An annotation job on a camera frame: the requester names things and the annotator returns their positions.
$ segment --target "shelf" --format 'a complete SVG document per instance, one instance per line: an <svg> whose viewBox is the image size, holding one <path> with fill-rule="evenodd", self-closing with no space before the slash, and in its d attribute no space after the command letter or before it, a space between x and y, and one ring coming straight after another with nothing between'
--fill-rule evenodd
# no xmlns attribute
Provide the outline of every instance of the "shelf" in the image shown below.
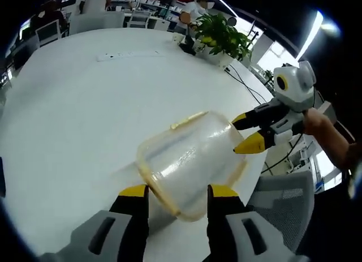
<svg viewBox="0 0 362 262"><path fill-rule="evenodd" d="M112 0L112 2L127 3L127 1L120 1L120 0ZM141 4L142 4L142 5L145 5L145 6L153 6L153 7L159 7L159 8L166 9L165 6L151 5L151 4L149 4L149 3L141 3ZM171 9L170 9L170 12L174 12L174 13L177 13L177 14L181 14L181 12L176 11L176 10L171 10Z"/></svg>

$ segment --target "power strip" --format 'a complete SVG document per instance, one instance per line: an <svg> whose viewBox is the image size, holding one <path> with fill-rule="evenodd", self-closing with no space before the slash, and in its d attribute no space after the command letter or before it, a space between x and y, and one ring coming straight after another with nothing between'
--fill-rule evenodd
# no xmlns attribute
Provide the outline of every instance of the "power strip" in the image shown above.
<svg viewBox="0 0 362 262"><path fill-rule="evenodd" d="M100 54L97 56L97 62L131 57L164 57L164 55L160 51L125 51L114 54Z"/></svg>

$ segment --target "floor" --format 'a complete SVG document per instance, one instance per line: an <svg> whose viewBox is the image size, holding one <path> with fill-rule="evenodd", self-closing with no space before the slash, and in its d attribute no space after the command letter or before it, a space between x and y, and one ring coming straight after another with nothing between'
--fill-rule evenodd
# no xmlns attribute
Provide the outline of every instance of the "floor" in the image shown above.
<svg viewBox="0 0 362 262"><path fill-rule="evenodd" d="M270 148L266 155L263 171L268 169L269 167L273 166L280 159L284 158L290 149L291 149L291 146L289 145L289 143L280 144L278 146L274 146L274 147ZM290 169L291 169L291 165L289 164L288 160L284 160L277 166L262 173L261 175L262 176L283 175L283 174L286 174Z"/></svg>

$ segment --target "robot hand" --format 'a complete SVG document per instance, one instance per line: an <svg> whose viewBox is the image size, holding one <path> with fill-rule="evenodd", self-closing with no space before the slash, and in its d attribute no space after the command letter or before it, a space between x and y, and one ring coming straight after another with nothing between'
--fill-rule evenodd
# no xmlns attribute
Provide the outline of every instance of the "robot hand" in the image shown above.
<svg viewBox="0 0 362 262"><path fill-rule="evenodd" d="M316 77L308 61L300 62L299 68L275 68L275 97L232 121L238 130L260 127L234 149L235 153L260 153L302 133L303 112L314 105L315 82Z"/></svg>

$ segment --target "gray mesh chair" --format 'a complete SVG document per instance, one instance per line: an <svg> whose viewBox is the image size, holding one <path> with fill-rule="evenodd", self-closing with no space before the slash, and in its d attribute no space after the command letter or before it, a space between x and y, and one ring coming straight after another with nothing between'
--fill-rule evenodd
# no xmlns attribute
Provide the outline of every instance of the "gray mesh chair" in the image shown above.
<svg viewBox="0 0 362 262"><path fill-rule="evenodd" d="M147 28L151 12L135 10L127 24L127 27Z"/></svg>
<svg viewBox="0 0 362 262"><path fill-rule="evenodd" d="M284 244L295 252L313 212L311 172L261 177L248 205L277 228Z"/></svg>

